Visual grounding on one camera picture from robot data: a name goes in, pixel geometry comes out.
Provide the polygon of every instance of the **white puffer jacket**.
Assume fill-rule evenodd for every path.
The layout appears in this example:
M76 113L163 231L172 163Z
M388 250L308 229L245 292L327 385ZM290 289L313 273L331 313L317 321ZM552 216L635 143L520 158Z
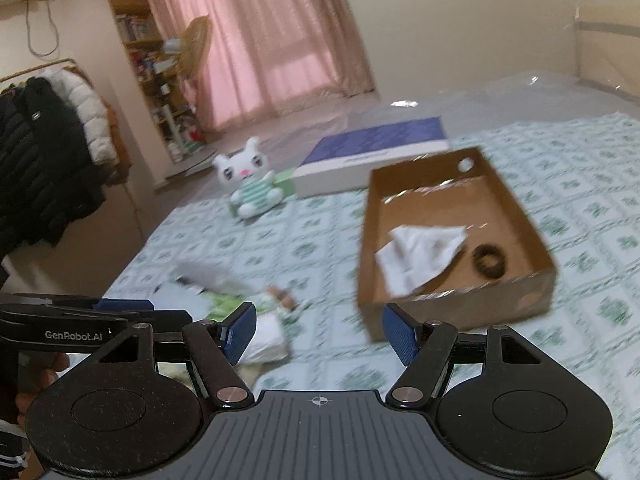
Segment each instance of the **white puffer jacket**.
M42 77L49 81L53 91L76 110L84 126L86 145L96 166L114 166L118 155L111 142L107 108L100 96L80 76L67 70L45 70Z

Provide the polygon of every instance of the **small box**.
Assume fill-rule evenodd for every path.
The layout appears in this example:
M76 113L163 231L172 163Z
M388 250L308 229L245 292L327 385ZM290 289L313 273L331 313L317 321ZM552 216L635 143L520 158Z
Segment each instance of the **small box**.
M296 193L296 188L293 186L293 182L291 181L291 175L293 175L294 171L294 169L290 169L276 173L276 177L273 181L273 185L275 187L279 187L283 190L285 198Z
M449 149L439 117L323 137L291 177L299 198L367 187L369 172Z
M390 298L375 254L400 225L467 226L463 249L417 294ZM506 272L489 280L474 268L480 244L498 246ZM383 340L382 307L397 303L420 322L460 330L536 316L549 310L556 266L536 229L477 148L400 162L371 172L365 212L358 307L369 335Z

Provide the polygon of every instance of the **green patterned bedsheet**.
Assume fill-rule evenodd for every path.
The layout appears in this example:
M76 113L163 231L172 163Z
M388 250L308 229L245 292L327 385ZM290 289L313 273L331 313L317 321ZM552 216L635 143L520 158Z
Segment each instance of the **green patterned bedsheet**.
M614 436L600 467L640 479L640 123L623 114L515 123L452 141L480 146L542 232L559 268L551 313L514 325L609 405ZM286 326L290 362L255 386L378 388L403 367L369 344L354 307L365 191L283 206L245 225L224 202L174 210L107 296L147 298L177 260L216 262L258 286L313 300ZM455 384L478 373L456 368Z

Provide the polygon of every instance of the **white plush bunny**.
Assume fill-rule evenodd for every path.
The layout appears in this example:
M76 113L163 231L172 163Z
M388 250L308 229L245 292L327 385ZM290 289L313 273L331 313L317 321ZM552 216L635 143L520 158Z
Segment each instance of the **white plush bunny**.
M269 170L267 157L258 151L259 146L260 140L252 137L242 152L231 158L218 155L213 160L220 182L237 188L229 200L243 219L266 213L284 198L283 190L273 185L274 173Z

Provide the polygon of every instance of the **black hair tie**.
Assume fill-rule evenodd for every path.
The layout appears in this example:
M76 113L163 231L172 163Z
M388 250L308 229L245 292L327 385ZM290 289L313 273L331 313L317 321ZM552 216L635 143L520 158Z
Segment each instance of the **black hair tie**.
M478 245L473 252L474 267L484 277L491 280L501 278L507 269L507 258L495 245Z

